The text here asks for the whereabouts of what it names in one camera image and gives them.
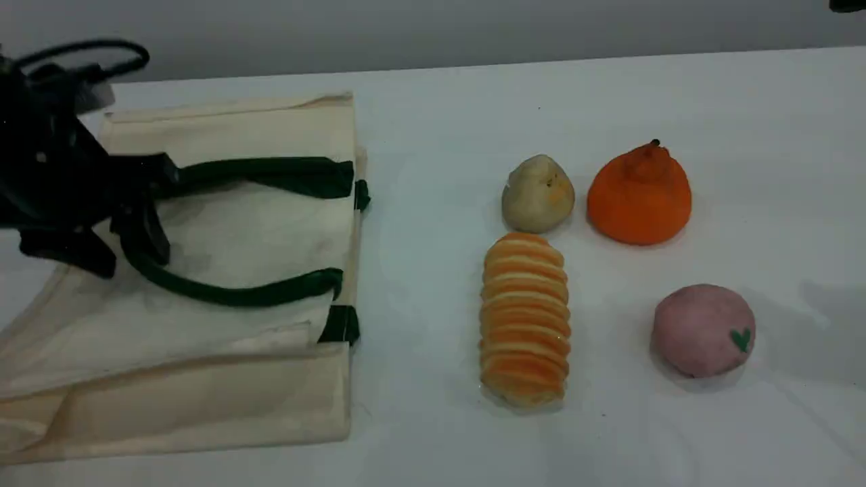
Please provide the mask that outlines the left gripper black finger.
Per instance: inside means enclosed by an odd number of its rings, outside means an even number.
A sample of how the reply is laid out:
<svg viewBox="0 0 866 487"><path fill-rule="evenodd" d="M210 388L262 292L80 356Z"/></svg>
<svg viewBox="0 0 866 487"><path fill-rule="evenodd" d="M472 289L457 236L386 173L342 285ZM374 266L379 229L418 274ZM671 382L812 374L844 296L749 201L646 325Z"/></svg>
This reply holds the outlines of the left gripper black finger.
<svg viewBox="0 0 866 487"><path fill-rule="evenodd" d="M19 250L31 258L65 263L96 277L111 279L116 256L92 230L19 230Z"/></svg>
<svg viewBox="0 0 866 487"><path fill-rule="evenodd" d="M166 154L112 155L115 203L112 233L160 266L170 262L170 244L156 210L155 195L179 184L179 167Z"/></svg>

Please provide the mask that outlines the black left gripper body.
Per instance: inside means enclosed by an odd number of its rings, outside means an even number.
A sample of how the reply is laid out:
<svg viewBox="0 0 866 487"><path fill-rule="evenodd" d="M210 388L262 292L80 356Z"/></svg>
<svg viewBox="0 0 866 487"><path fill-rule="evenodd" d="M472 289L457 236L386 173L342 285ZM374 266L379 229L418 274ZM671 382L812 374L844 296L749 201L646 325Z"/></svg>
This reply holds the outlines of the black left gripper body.
<svg viewBox="0 0 866 487"><path fill-rule="evenodd" d="M3 229L89 226L124 210L124 170L80 120L112 103L111 76L2 59Z"/></svg>

